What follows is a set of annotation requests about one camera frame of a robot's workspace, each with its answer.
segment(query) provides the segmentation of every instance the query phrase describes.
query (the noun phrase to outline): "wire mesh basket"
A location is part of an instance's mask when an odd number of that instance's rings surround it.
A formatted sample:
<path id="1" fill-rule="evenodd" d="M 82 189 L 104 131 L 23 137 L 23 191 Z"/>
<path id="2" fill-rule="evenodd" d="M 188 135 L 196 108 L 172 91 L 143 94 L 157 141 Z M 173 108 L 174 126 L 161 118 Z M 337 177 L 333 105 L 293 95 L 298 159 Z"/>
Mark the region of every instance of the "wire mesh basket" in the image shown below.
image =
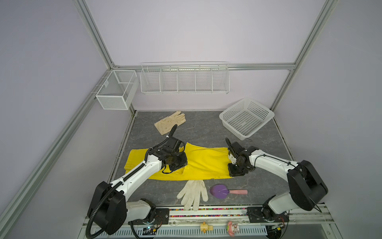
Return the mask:
<path id="1" fill-rule="evenodd" d="M 144 94 L 228 93 L 228 64 L 142 65 Z"/>
<path id="2" fill-rule="evenodd" d="M 127 110 L 138 85 L 135 70 L 112 70 L 95 96 L 104 109 Z"/>

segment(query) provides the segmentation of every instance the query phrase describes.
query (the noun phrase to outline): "purple toy shovel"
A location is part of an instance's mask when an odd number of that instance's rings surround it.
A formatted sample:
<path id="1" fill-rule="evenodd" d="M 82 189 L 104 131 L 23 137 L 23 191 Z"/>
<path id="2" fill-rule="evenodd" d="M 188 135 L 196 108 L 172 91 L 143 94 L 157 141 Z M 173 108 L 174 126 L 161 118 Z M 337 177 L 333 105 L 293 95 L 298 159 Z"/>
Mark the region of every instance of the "purple toy shovel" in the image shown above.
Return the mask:
<path id="1" fill-rule="evenodd" d="M 246 189 L 228 190 L 225 185 L 217 184 L 210 188 L 210 193 L 215 198 L 225 199 L 229 193 L 246 195 L 248 191 Z"/>

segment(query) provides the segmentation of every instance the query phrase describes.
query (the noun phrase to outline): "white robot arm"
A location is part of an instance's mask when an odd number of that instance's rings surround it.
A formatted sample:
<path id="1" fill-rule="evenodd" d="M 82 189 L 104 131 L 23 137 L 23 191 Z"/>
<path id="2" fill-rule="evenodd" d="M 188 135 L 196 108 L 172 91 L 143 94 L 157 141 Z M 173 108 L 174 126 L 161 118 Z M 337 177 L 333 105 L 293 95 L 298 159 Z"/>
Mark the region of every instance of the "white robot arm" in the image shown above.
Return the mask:
<path id="1" fill-rule="evenodd" d="M 144 160 L 135 168 L 110 184 L 101 182 L 95 189 L 87 216 L 89 222 L 86 226 L 86 237 L 95 238 L 102 232 L 111 235 L 115 233 L 124 222 L 142 219 L 152 222 L 155 216 L 155 205 L 142 198 L 137 202 L 127 202 L 133 192 L 151 175 L 165 167 L 176 171 L 187 165 L 186 154 L 179 152 L 184 142 L 172 135 L 175 125 L 166 140 L 148 149 Z M 91 225 L 95 222 L 101 230 L 91 234 Z"/>
<path id="2" fill-rule="evenodd" d="M 267 221 L 273 221 L 280 214 L 295 208 L 311 211 L 328 193 L 328 188 L 313 165 L 303 160 L 294 162 L 267 154 L 256 147 L 244 149 L 239 143 L 231 144 L 226 138 L 229 150 L 228 171 L 231 177 L 242 176 L 256 167 L 265 169 L 289 184 L 289 191 L 270 197 L 264 204 L 262 214 Z"/>

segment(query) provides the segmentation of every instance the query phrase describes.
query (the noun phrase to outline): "colorful strip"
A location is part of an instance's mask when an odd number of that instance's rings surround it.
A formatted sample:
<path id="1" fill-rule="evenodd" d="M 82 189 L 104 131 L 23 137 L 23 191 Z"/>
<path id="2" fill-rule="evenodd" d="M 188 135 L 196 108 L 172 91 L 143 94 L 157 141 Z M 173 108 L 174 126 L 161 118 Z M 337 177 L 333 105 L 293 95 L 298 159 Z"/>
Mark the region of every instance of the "colorful strip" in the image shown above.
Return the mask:
<path id="1" fill-rule="evenodd" d="M 202 210 L 246 210 L 246 209 L 247 208 L 199 208 L 199 211 L 202 211 Z M 188 211 L 188 210 L 185 210 L 184 208 L 179 208 L 179 209 L 170 209 L 170 211 Z"/>
<path id="2" fill-rule="evenodd" d="M 209 217 L 209 216 L 247 216 L 247 214 L 222 214 L 222 215 L 175 215 L 171 218 L 189 218 L 189 217 Z"/>

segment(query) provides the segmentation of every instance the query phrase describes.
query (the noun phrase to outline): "pink handle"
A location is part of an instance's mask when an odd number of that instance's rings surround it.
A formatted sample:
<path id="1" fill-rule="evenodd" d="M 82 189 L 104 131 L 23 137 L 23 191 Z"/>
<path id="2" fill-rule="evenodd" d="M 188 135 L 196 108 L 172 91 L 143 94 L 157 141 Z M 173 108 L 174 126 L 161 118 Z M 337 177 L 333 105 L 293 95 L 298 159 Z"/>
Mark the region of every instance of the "pink handle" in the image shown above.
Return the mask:
<path id="1" fill-rule="evenodd" d="M 248 191 L 246 189 L 236 189 L 236 190 L 230 190 L 230 193 L 247 195 Z"/>

